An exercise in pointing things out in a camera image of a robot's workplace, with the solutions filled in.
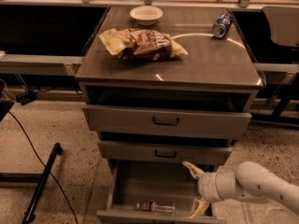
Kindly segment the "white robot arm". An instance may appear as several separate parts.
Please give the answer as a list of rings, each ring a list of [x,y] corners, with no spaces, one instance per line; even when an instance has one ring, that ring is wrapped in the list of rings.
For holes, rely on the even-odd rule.
[[[268,203],[276,201],[299,214],[299,187],[252,161],[240,163],[232,172],[204,172],[194,164],[182,163],[197,181],[190,219],[205,213],[211,203],[236,200],[244,203]]]

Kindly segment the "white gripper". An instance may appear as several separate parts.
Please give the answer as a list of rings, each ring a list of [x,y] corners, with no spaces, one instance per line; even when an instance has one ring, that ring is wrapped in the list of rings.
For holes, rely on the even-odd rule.
[[[221,202],[217,186],[217,173],[205,173],[202,169],[194,164],[184,161],[182,163],[189,171],[191,176],[198,181],[198,192],[201,199],[195,198],[192,204],[192,210],[188,215],[189,219],[195,219],[205,213],[209,207],[209,203]]]

